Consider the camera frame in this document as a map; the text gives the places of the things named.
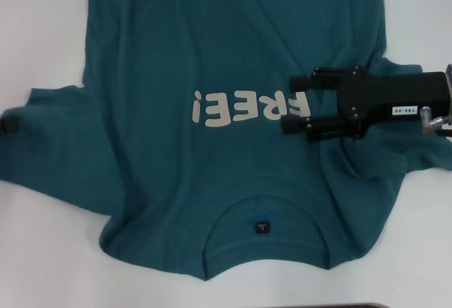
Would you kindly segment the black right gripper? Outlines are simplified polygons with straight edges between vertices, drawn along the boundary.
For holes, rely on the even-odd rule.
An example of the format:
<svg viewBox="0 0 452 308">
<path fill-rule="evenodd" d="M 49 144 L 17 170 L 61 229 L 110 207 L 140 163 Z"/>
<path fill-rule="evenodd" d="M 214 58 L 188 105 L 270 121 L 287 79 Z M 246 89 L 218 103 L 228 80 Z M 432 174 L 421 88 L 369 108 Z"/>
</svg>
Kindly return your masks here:
<svg viewBox="0 0 452 308">
<path fill-rule="evenodd" d="M 309 76 L 290 76 L 291 92 L 337 89 L 341 114 L 319 117 L 285 115 L 280 118 L 286 135 L 304 132 L 310 142 L 333 138 L 362 138 L 372 125 L 419 121 L 427 135 L 451 137 L 451 65 L 444 72 L 374 75 L 361 67 L 351 73 L 315 67 Z"/>
</svg>

